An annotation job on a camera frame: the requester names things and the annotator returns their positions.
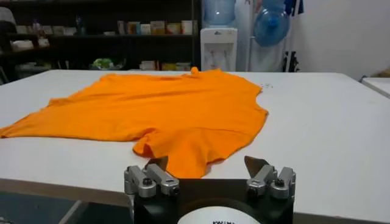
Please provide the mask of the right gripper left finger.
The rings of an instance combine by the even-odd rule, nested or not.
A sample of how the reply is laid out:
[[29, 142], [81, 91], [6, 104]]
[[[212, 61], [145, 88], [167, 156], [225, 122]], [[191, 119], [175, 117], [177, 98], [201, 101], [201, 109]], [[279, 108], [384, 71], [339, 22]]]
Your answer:
[[139, 195], [142, 198], [156, 196], [157, 189], [163, 195], [175, 197], [180, 192], [180, 182], [165, 171], [168, 158], [148, 162], [144, 168], [128, 166], [124, 171], [124, 192], [126, 195]]

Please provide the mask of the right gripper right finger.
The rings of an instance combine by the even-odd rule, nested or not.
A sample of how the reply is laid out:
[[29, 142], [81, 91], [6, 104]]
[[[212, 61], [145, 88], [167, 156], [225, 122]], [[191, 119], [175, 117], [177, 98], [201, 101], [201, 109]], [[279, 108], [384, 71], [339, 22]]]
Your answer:
[[277, 200], [295, 199], [296, 173], [290, 167], [277, 172], [265, 159], [245, 156], [244, 162], [250, 179], [246, 181], [247, 194], [258, 198], [265, 193]]

